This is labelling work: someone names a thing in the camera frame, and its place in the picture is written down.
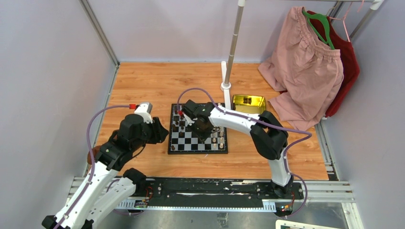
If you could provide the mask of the black white chess board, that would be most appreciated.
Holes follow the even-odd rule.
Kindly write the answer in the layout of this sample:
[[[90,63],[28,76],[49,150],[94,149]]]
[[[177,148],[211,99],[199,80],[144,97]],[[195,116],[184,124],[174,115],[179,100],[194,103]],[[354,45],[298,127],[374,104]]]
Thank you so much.
[[[203,117],[188,121],[185,114],[181,113],[183,105],[171,105],[168,154],[227,154],[227,129],[211,124],[207,116],[215,106],[211,102],[186,104],[187,108],[203,113]]]

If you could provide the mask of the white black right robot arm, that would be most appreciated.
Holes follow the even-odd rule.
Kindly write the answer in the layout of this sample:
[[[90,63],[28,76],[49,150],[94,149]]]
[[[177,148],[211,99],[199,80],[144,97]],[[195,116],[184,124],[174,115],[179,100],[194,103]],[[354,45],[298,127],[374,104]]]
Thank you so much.
[[[288,134],[271,112],[248,114],[229,110],[213,102],[199,105],[192,100],[178,105],[178,110],[186,118],[191,131],[202,141],[216,127],[225,127],[250,136],[256,151],[268,160],[272,175],[270,192],[278,199],[285,199],[291,194],[293,178],[284,158]]]

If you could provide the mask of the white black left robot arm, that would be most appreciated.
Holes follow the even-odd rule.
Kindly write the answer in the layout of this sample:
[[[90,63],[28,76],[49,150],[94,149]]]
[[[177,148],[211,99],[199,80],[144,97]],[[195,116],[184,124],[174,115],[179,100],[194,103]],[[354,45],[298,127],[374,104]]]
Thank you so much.
[[[55,215],[42,221],[46,229],[95,229],[123,200],[146,192],[146,176],[136,169],[128,169],[115,188],[102,194],[124,165],[139,148],[147,144],[163,143],[169,134],[158,117],[147,113],[128,114],[119,129],[113,131],[101,145],[90,173],[70,201]]]

